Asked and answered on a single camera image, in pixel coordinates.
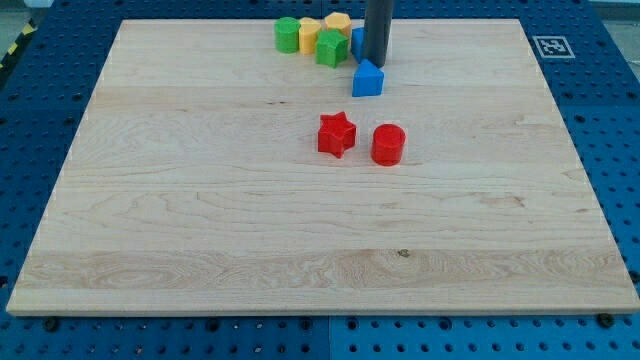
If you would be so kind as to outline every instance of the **blue metal frame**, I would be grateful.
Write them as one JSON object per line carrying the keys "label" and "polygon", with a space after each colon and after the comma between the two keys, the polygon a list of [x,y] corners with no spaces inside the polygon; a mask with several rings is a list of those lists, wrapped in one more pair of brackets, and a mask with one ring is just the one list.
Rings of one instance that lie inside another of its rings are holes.
{"label": "blue metal frame", "polygon": [[[58,0],[0,93],[2,309],[122,19],[321,18],[334,10],[362,17],[364,0]],[[536,56],[626,264],[640,271],[640,84],[590,5],[397,0],[395,16],[518,18],[530,41],[566,37],[575,59]],[[3,311],[0,359],[639,358],[640,315],[613,320],[63,318],[47,332],[43,319],[15,319]]]}

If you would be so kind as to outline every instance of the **wooden board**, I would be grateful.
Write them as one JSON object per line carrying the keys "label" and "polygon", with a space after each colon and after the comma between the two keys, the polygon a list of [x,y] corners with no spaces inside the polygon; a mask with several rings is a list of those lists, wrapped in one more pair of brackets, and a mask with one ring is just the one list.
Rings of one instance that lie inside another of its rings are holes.
{"label": "wooden board", "polygon": [[[280,54],[272,26],[123,22],[9,312],[639,309],[517,21],[395,21],[369,98],[353,59]],[[339,111],[341,160],[316,151]],[[391,168],[369,157],[384,122],[407,132]]]}

